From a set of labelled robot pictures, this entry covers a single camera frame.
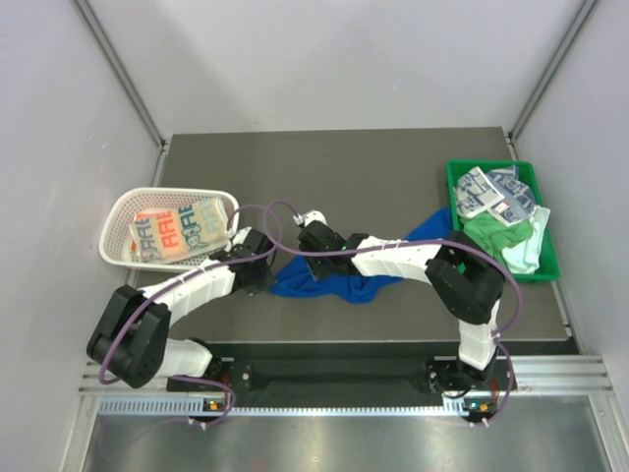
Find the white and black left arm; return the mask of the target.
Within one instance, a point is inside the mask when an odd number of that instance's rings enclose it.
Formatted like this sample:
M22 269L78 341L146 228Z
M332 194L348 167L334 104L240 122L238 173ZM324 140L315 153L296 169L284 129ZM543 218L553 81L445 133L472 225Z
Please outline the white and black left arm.
M155 377L189 378L201 389L217 387L223 368L208 344L173 339L170 328L213 300L269 288L273 251L265 234L246 227L225 249L187 272L144 288L117 288L86 347L87 356L100 366L99 380L140 388Z

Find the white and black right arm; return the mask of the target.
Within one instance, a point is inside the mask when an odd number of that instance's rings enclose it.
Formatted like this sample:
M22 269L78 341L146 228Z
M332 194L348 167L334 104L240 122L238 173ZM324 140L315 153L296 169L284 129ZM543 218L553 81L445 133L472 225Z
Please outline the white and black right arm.
M316 279L332 274L389 276L430 285L458 320L461 382L479 389L493 379L493 336L504 275L481 257L481 249L464 233L453 231L434 244L411 245L364 233L345 239L325 223L314 221L301 230L298 240L300 251L314 253L306 261Z

